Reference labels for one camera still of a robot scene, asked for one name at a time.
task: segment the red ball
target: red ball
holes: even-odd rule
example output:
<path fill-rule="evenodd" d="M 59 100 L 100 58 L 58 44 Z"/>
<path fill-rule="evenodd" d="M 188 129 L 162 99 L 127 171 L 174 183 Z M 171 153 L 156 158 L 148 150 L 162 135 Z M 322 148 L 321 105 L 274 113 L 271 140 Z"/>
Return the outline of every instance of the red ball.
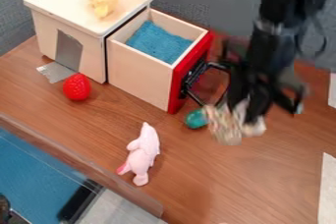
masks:
<path fill-rule="evenodd" d="M 82 101 L 91 91 L 88 78 L 83 74 L 74 74 L 63 83 L 63 92 L 71 100 Z"/>

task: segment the wooden table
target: wooden table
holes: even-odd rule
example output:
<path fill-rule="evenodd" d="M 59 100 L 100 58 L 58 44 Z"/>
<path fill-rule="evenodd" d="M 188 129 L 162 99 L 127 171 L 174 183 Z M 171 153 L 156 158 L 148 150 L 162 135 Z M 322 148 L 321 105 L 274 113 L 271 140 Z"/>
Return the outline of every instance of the wooden table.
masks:
<path fill-rule="evenodd" d="M 0 59 L 0 112 L 110 172 L 125 161 L 127 143 L 148 122 L 158 131 L 162 155 L 149 172 L 149 185 L 139 191 L 163 204 L 167 222 L 316 223 L 322 153 L 336 155 L 336 110 L 327 106 L 327 73 L 298 65 L 312 90 L 305 114 L 292 119 L 274 107 L 262 138 L 221 146 L 206 129 L 184 126 L 184 116 L 196 108 L 192 101 L 172 116 L 109 84 L 92 83 L 91 99 L 71 102 L 61 83 L 50 84 L 35 69 L 47 62 L 34 37 Z M 221 82 L 211 74 L 203 80 L 204 94 Z M 93 178 L 99 173 L 95 166 L 70 162 L 69 151 L 41 148 Z"/>

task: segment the white box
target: white box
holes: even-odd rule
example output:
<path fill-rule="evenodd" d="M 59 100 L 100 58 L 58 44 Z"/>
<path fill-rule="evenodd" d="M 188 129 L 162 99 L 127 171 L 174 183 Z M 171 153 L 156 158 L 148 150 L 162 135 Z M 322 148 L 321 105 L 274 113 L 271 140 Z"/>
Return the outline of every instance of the white box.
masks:
<path fill-rule="evenodd" d="M 41 53 L 55 60 L 62 31 L 83 47 L 78 71 L 101 84 L 106 81 L 105 38 L 151 1 L 119 0 L 117 9 L 99 20 L 90 0 L 24 0 L 31 8 Z"/>
<path fill-rule="evenodd" d="M 126 45 L 126 41 L 147 20 L 152 20 L 168 32 L 193 40 L 194 43 L 173 65 Z M 172 97 L 172 90 L 180 88 L 178 87 L 179 83 L 176 82 L 173 86 L 174 75 L 184 75 L 188 70 L 183 68 L 185 66 L 189 68 L 190 66 L 187 67 L 189 62 L 199 58 L 200 54 L 206 51 L 207 47 L 202 46 L 200 50 L 192 52 L 206 35 L 208 35 L 206 29 L 185 23 L 161 12 L 147 9 L 107 38 L 108 82 L 164 111 L 175 113 L 178 106 L 178 97 L 177 95 Z"/>

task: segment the box lid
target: box lid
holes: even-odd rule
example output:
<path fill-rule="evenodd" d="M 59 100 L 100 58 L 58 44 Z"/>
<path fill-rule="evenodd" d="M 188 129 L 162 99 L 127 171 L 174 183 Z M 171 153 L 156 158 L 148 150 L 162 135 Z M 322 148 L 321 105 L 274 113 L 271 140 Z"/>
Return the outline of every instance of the box lid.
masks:
<path fill-rule="evenodd" d="M 33 10 L 93 36 L 104 36 L 113 31 L 151 1 L 119 0 L 116 10 L 100 20 L 94 15 L 90 0 L 24 0 Z"/>

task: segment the open drawer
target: open drawer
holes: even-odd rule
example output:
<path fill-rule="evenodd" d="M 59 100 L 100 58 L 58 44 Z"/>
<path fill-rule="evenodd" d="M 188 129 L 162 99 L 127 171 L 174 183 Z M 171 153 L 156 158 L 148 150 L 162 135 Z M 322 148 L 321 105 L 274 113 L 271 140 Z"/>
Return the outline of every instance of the open drawer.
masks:
<path fill-rule="evenodd" d="M 126 45 L 145 21 L 193 43 L 173 64 L 165 63 Z M 169 113 L 183 105 L 183 79 L 206 58 L 212 36 L 199 28 L 153 9 L 146 9 L 107 38 L 108 82 Z"/>

